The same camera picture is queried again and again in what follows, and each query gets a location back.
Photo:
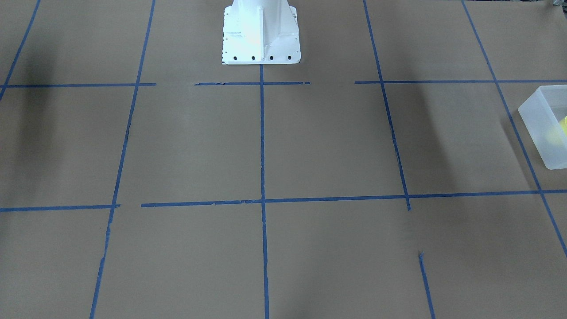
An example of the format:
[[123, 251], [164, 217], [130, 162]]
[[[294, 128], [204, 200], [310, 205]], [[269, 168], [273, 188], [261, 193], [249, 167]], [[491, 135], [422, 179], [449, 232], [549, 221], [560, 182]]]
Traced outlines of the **clear plastic bin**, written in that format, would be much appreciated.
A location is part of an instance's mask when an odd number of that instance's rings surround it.
[[528, 133], [549, 170], [567, 167], [567, 138], [564, 146], [547, 143], [545, 134], [567, 115], [567, 85], [539, 86], [518, 108]]

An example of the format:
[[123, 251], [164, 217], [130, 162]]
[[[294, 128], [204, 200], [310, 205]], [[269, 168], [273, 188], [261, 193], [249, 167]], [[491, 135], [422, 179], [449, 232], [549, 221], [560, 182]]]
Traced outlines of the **yellow plastic cup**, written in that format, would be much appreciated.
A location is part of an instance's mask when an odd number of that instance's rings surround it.
[[564, 146], [564, 138], [567, 136], [567, 117], [558, 121], [559, 128], [551, 126], [545, 134], [545, 140], [547, 143], [554, 145], [555, 147]]

